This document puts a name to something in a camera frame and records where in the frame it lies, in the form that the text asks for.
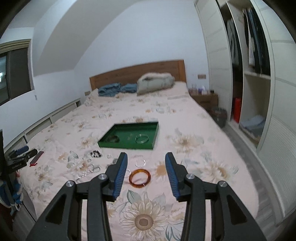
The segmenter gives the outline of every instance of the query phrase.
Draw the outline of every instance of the wooden nightstand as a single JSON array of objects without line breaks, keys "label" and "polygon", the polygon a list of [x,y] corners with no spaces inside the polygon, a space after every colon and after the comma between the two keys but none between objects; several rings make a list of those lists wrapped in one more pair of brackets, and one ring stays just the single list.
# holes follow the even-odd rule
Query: wooden nightstand
[{"label": "wooden nightstand", "polygon": [[218,95],[215,93],[202,95],[189,91],[189,94],[201,107],[203,107],[209,113],[213,107],[218,106]]}]

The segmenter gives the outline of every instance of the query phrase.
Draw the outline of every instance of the window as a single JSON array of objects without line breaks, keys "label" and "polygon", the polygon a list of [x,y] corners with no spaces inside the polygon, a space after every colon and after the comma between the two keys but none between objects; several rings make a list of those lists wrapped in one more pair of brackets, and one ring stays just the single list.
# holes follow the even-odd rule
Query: window
[{"label": "window", "polygon": [[29,91],[28,48],[0,54],[0,105]]}]

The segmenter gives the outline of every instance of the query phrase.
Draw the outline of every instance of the trash can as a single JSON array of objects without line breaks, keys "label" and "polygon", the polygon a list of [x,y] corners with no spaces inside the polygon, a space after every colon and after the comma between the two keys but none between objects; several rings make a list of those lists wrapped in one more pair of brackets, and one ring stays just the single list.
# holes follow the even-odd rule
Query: trash can
[{"label": "trash can", "polygon": [[220,128],[226,125],[227,111],[220,107],[213,107],[211,110],[211,116]]}]

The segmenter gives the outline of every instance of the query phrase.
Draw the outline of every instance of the bed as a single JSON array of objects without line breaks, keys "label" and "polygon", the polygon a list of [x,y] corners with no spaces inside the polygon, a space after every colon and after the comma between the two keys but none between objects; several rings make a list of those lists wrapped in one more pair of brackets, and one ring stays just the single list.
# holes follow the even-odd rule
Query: bed
[{"label": "bed", "polygon": [[[178,81],[171,89],[143,96],[98,96],[97,88],[116,82],[135,83],[146,72],[169,72]],[[37,217],[67,180],[90,181],[104,173],[122,151],[128,155],[131,171],[137,169],[136,162],[139,165],[145,160],[151,182],[134,188],[125,178],[116,202],[107,204],[113,240],[180,240],[186,204],[178,203],[172,195],[164,164],[167,152],[204,181],[227,181],[256,217],[258,193],[247,166],[226,134],[189,96],[183,60],[127,67],[91,77],[90,82],[93,91],[84,104],[38,133],[28,144],[44,151],[35,167],[20,171]],[[100,148],[97,144],[114,123],[155,120],[160,127],[153,150]],[[93,157],[90,152],[94,150],[102,156]],[[88,169],[98,172],[81,177]],[[82,213],[81,236],[87,240],[85,202]],[[206,214],[205,240],[210,241],[209,203]]]}]

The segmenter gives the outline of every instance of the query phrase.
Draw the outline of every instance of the wooden headboard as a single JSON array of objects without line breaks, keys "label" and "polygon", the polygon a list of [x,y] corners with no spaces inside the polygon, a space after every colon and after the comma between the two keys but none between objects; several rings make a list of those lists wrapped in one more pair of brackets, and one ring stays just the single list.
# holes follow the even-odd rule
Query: wooden headboard
[{"label": "wooden headboard", "polygon": [[134,65],[98,74],[90,77],[89,80],[91,82],[91,89],[94,90],[112,83],[121,83],[122,85],[137,83],[137,80],[143,74],[148,72],[168,72],[175,77],[176,81],[186,82],[184,60],[171,60]]}]

